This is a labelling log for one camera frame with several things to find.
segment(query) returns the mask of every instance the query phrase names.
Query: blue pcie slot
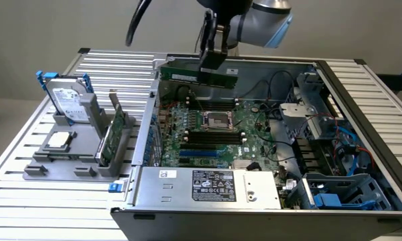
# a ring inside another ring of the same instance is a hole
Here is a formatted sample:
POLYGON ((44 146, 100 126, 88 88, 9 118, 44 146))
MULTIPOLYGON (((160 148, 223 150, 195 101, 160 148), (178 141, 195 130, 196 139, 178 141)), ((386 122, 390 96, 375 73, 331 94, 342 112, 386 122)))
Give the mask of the blue pcie slot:
POLYGON ((180 151, 179 155, 184 156, 184 157, 218 157, 216 151, 214 151, 214 152, 180 151))

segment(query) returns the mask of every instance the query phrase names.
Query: motherboard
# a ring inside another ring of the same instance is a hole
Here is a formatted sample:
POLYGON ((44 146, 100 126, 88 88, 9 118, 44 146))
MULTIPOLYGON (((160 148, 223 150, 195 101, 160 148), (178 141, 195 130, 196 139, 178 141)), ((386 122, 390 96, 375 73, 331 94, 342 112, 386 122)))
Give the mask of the motherboard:
POLYGON ((174 102, 159 112, 164 167, 278 170, 262 104, 174 102))

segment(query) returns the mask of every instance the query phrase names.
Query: red cable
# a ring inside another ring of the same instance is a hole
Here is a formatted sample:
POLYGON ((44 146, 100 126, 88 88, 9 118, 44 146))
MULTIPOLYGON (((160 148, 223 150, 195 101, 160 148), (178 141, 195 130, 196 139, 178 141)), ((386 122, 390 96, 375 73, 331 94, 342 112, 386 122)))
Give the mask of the red cable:
POLYGON ((373 154, 370 153, 370 151, 362 147, 358 147, 358 149, 363 152, 366 152, 369 154, 369 157, 370 157, 370 164, 373 165, 373 168, 375 166, 375 161, 374 161, 374 157, 373 157, 373 154))

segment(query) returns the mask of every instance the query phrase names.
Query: sticker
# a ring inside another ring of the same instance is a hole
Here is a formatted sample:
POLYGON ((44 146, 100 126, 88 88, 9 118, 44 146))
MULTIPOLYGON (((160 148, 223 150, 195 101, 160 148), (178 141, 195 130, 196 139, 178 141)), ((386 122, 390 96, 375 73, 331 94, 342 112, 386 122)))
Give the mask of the sticker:
POLYGON ((160 170, 159 178, 176 178, 176 170, 160 170))
POLYGON ((80 96, 73 89, 52 89, 64 115, 75 122, 88 122, 85 108, 80 105, 80 96))
POLYGON ((239 74, 239 69, 227 69, 227 74, 239 74))
POLYGON ((232 171, 192 171, 192 199, 199 202, 236 202, 232 171))
POLYGON ((179 80, 187 80, 187 81, 196 81, 195 76, 187 76, 187 75, 180 75, 180 74, 172 74, 171 78, 172 79, 179 79, 179 80))

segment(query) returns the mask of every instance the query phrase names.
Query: warning label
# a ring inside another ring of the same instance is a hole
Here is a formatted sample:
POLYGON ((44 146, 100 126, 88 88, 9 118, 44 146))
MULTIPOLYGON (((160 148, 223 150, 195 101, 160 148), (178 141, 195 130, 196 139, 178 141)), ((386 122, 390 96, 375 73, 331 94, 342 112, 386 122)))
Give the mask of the warning label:
POLYGON ((200 202, 236 202, 232 171, 192 171, 192 199, 200 202))

